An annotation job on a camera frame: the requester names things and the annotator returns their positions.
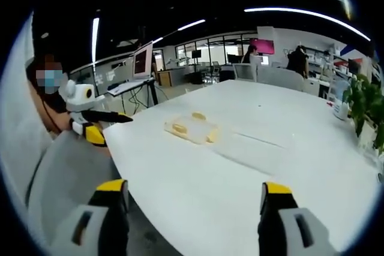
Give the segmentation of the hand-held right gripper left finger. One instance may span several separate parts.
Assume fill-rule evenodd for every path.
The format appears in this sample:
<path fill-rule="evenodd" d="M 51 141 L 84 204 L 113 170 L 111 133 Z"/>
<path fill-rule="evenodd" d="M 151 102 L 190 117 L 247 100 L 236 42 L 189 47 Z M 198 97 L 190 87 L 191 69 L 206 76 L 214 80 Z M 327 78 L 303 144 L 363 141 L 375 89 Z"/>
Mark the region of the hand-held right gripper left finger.
<path fill-rule="evenodd" d="M 50 247 L 51 255 L 127 255 L 128 182 L 116 179 L 99 185 L 88 204 L 63 220 Z"/>

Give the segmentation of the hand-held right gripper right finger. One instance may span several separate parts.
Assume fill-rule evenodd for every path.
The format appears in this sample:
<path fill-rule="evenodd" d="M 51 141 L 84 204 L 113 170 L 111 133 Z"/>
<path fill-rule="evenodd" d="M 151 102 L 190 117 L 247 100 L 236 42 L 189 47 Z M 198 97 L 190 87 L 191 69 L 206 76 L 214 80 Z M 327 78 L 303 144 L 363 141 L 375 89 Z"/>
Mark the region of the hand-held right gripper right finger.
<path fill-rule="evenodd" d="M 299 207 L 290 188 L 262 183 L 260 255 L 337 255 L 329 231 L 307 208 Z"/>

